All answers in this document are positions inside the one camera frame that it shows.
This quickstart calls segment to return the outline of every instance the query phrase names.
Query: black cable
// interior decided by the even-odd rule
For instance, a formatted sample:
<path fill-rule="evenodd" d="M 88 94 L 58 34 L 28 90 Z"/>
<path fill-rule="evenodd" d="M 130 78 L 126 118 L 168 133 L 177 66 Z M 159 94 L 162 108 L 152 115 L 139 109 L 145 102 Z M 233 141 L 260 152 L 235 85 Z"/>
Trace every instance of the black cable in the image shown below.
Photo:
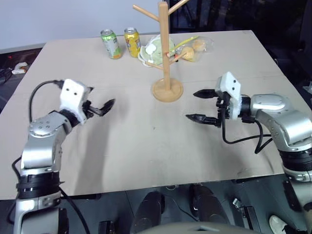
<path fill-rule="evenodd" d="M 18 161 L 21 160 L 21 156 L 17 159 L 14 160 L 14 162 L 12 163 L 11 167 L 14 171 L 14 173 L 16 174 L 16 177 L 18 178 L 18 181 L 20 180 L 20 172 L 18 171 L 18 169 L 16 168 L 16 164 Z"/>
<path fill-rule="evenodd" d="M 128 194 L 127 194 L 127 191 L 125 191 L 125 194 L 126 194 L 126 197 L 127 197 L 128 203 L 130 204 L 130 200 L 129 200 L 129 197 L 128 197 Z M 134 218 L 134 217 L 135 217 L 135 214 L 133 213 L 133 210 L 132 210 L 131 205 L 130 205 L 130 210 L 131 210 L 132 218 Z"/>
<path fill-rule="evenodd" d="M 198 222 L 198 220 L 193 216 L 191 215 L 190 213 L 186 212 L 185 210 L 183 210 L 179 205 L 178 203 L 176 202 L 176 200 L 172 197 L 172 196 L 169 196 L 169 195 L 166 195 L 164 194 L 164 196 L 167 196 L 169 198 L 172 199 L 172 201 L 175 203 L 175 205 L 179 208 L 180 211 L 182 211 L 184 214 L 186 214 L 187 216 L 189 216 L 190 218 L 192 218 L 195 222 Z"/>
<path fill-rule="evenodd" d="M 263 137 L 271 137 L 271 135 L 270 134 L 263 134 L 262 126 L 261 126 L 261 124 L 259 123 L 258 120 L 255 120 L 255 123 L 259 127 L 259 132 L 260 132 L 259 135 L 249 136 L 249 137 L 238 139 L 238 140 L 235 140 L 235 141 L 228 141 L 226 139 L 226 136 L 225 136 L 226 135 L 226 131 L 225 131 L 225 109 L 221 109 L 221 125 L 222 125 L 222 139 L 223 139 L 223 141 L 225 143 L 227 143 L 227 144 L 232 145 L 232 144 L 236 144 L 236 143 L 239 143 L 239 142 L 242 142 L 242 141 L 246 141 L 246 140 L 250 140 L 250 139 L 254 139 L 254 138 L 259 138 L 258 144 L 257 144 L 256 149 L 254 151 L 255 154 L 258 154 L 261 150 L 263 150 L 264 147 L 266 147 L 272 141 L 272 139 L 271 140 L 270 139 L 267 140 L 261 146 Z"/>
<path fill-rule="evenodd" d="M 20 173 L 19 173 L 18 169 L 16 168 L 16 164 L 20 160 L 21 160 L 21 156 L 19 158 L 15 159 L 11 165 L 16 177 L 18 178 L 18 181 L 20 181 Z M 11 220 L 11 213 L 12 213 L 13 209 L 15 208 L 15 206 L 16 206 L 16 202 L 14 201 L 14 203 L 11 205 L 11 207 L 9 209 L 8 215 L 6 216 L 6 221 L 10 224 L 14 224 L 14 221 Z"/>
<path fill-rule="evenodd" d="M 34 98 L 36 92 L 38 91 L 39 88 L 41 88 L 45 84 L 51 84 L 51 83 L 56 84 L 59 88 L 62 88 L 64 81 L 63 80 L 48 80 L 48 81 L 40 83 L 39 85 L 36 86 L 36 88 L 34 88 L 34 90 L 32 91 L 32 93 L 30 95 L 29 102 L 28 102 L 28 118 L 29 118 L 30 123 L 33 121 L 32 105 L 33 105 L 33 98 Z"/>
<path fill-rule="evenodd" d="M 261 126 L 261 124 L 259 123 L 259 121 L 258 120 L 254 120 L 255 121 L 255 123 L 258 125 L 258 128 L 259 128 L 259 135 L 260 135 L 260 137 L 259 137 L 259 140 L 258 140 L 258 144 L 257 144 L 257 146 L 256 146 L 256 148 L 255 148 L 255 150 L 254 150 L 254 153 L 255 154 L 258 154 L 260 151 L 259 151 L 259 148 L 261 147 L 261 144 L 262 144 L 262 140 L 263 140 L 263 129 L 262 129 L 262 126 Z"/>
<path fill-rule="evenodd" d="M 14 221 L 11 220 L 11 213 L 14 210 L 15 206 L 16 206 L 16 202 L 14 201 L 13 204 L 10 206 L 8 215 L 6 216 L 6 221 L 12 225 L 14 225 Z"/>
<path fill-rule="evenodd" d="M 263 150 L 263 148 L 266 147 L 272 140 L 273 138 L 270 138 L 266 142 L 264 142 L 263 145 L 258 149 L 258 151 L 255 151 L 255 154 L 258 154 L 261 150 Z"/>
<path fill-rule="evenodd" d="M 64 198 L 68 201 L 68 203 L 73 207 L 73 209 L 76 211 L 79 219 L 81 220 L 82 222 L 82 225 L 84 227 L 84 230 L 87 234 L 90 234 L 90 231 L 89 231 L 89 228 L 88 228 L 88 225 L 87 225 L 87 222 L 86 220 L 84 219 L 80 209 L 76 206 L 76 204 L 74 203 L 74 201 L 64 192 L 64 190 L 62 188 L 59 188 L 60 192 L 62 193 L 62 195 L 64 196 Z"/>

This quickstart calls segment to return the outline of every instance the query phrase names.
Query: wooden stand base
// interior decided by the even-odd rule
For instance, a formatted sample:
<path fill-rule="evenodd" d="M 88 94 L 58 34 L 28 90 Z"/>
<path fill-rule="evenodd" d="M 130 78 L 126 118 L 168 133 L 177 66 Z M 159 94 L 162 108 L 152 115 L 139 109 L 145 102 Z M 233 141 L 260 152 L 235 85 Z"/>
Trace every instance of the wooden stand base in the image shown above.
<path fill-rule="evenodd" d="M 176 79 L 170 79 L 171 90 L 165 89 L 165 80 L 160 79 L 152 87 L 154 97 L 162 102 L 173 102 L 178 100 L 183 94 L 182 83 Z"/>

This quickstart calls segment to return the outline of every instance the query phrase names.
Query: plastic bag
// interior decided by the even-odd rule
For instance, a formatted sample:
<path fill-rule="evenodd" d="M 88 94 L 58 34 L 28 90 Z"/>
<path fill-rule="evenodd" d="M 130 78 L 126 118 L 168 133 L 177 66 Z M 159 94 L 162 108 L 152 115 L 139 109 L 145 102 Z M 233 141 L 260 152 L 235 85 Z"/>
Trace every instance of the plastic bag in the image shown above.
<path fill-rule="evenodd" d="M 170 55 L 174 55 L 175 44 L 173 40 L 169 37 L 169 50 L 173 51 L 173 54 L 170 53 Z M 162 55 L 161 55 L 161 39 L 160 35 L 152 37 L 146 46 L 141 46 L 140 53 L 137 57 L 144 66 L 150 67 L 145 62 L 150 62 L 155 65 L 162 64 Z"/>
<path fill-rule="evenodd" d="M 191 37 L 180 44 L 174 49 L 178 55 L 184 54 L 183 59 L 191 62 L 197 62 L 205 52 L 213 50 L 214 41 L 208 37 Z"/>

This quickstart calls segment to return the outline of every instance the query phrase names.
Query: shoe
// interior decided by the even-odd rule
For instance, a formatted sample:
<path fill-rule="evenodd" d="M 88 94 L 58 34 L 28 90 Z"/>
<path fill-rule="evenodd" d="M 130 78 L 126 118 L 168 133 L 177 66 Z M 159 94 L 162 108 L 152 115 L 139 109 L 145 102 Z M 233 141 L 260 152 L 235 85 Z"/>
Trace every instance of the shoe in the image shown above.
<path fill-rule="evenodd" d="M 286 234 L 284 228 L 287 225 L 287 223 L 285 223 L 279 217 L 272 215 L 269 219 L 269 224 L 274 234 Z"/>

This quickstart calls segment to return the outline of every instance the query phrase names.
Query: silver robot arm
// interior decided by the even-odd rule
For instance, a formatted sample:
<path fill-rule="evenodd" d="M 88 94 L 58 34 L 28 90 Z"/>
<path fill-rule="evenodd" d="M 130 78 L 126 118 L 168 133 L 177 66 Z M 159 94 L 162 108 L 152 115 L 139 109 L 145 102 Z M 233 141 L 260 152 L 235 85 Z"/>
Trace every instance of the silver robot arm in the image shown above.
<path fill-rule="evenodd" d="M 66 211 L 56 207 L 61 195 L 61 145 L 72 128 L 84 124 L 94 114 L 105 115 L 115 102 L 110 100 L 101 109 L 92 107 L 87 100 L 91 90 L 80 82 L 65 80 L 60 111 L 31 122 L 21 157 L 14 234 L 68 231 Z"/>
<path fill-rule="evenodd" d="M 283 160 L 283 170 L 291 183 L 312 230 L 312 122 L 296 110 L 287 97 L 277 94 L 254 95 L 251 116 L 270 131 Z"/>
<path fill-rule="evenodd" d="M 238 80 L 227 72 L 215 89 L 194 93 L 199 98 L 217 98 L 218 117 L 186 115 L 201 124 L 222 127 L 225 139 L 225 119 L 240 117 L 245 123 L 258 122 L 267 127 L 283 161 L 283 170 L 292 185 L 295 197 L 306 218 L 308 233 L 312 231 L 312 122 L 308 115 L 293 108 L 287 97 L 277 94 L 240 94 Z"/>

